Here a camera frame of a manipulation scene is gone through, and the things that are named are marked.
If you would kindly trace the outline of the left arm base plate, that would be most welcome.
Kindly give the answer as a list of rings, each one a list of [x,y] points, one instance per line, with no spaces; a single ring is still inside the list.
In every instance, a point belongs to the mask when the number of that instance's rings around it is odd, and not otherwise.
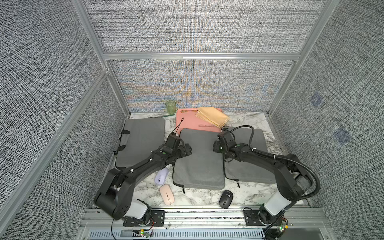
[[[163,227],[165,220],[165,211],[163,210],[148,210],[142,218],[124,217],[124,227]]]

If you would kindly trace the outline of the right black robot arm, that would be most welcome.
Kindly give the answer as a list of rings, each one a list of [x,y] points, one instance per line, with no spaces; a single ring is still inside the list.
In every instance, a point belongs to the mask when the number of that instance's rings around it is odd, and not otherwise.
[[[274,174],[278,190],[259,208],[258,219],[265,226],[274,225],[286,210],[316,195],[320,189],[316,174],[295,155],[273,155],[248,144],[238,144],[231,131],[218,134],[214,152],[222,154],[225,160],[248,163]]]

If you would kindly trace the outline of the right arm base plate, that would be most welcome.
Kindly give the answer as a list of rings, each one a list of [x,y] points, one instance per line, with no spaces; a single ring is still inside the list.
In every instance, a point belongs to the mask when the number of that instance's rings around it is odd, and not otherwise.
[[[243,208],[243,214],[247,227],[264,226],[259,219],[259,209]]]

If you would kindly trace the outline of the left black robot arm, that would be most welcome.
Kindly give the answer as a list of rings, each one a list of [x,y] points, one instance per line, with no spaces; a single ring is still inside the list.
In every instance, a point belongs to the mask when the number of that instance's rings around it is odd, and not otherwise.
[[[165,168],[176,160],[190,156],[192,147],[175,133],[153,150],[138,164],[121,170],[112,169],[106,174],[94,198],[94,204],[114,220],[122,219],[131,207],[135,187],[152,173]]]

